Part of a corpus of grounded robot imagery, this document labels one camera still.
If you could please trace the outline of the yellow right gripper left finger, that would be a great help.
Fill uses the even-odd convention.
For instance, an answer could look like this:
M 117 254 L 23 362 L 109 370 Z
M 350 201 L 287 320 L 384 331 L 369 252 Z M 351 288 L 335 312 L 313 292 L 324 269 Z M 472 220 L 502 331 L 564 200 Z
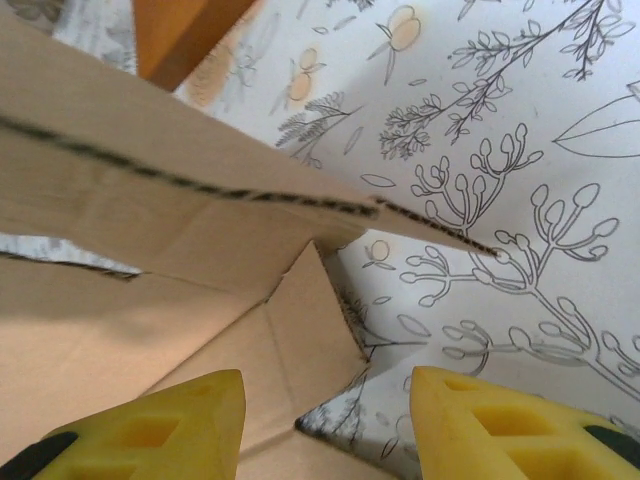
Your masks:
M 15 479 L 233 479 L 242 374 L 211 372 L 61 426 L 12 459 Z

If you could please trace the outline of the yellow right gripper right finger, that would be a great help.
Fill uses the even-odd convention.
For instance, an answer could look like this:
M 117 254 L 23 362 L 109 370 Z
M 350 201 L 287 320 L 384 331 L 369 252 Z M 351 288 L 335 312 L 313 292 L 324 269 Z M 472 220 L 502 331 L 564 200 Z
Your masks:
M 605 418 L 449 370 L 413 369 L 425 479 L 636 479 L 639 443 Z

